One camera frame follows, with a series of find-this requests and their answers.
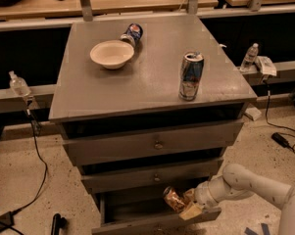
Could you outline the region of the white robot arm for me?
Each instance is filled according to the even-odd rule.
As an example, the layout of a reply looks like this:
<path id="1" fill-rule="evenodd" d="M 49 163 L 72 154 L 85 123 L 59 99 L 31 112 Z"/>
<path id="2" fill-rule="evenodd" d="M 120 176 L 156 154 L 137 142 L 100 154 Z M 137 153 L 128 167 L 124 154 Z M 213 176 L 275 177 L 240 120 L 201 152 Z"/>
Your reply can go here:
<path id="1" fill-rule="evenodd" d="M 295 235 L 295 184 L 263 177 L 241 164 L 227 164 L 221 176 L 186 191 L 184 197 L 189 203 L 179 216 L 188 220 L 221 201 L 241 200 L 253 194 L 281 210 L 278 235 Z"/>

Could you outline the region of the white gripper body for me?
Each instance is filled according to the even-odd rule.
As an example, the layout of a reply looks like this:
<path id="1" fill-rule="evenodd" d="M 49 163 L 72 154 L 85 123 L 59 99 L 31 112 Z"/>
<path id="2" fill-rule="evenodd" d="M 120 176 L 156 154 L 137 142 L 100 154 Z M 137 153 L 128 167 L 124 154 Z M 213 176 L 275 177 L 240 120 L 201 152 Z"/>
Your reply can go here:
<path id="1" fill-rule="evenodd" d="M 213 196 L 214 183 L 205 181 L 200 183 L 194 190 L 195 201 L 205 209 L 211 209 L 218 205 L 218 202 Z"/>

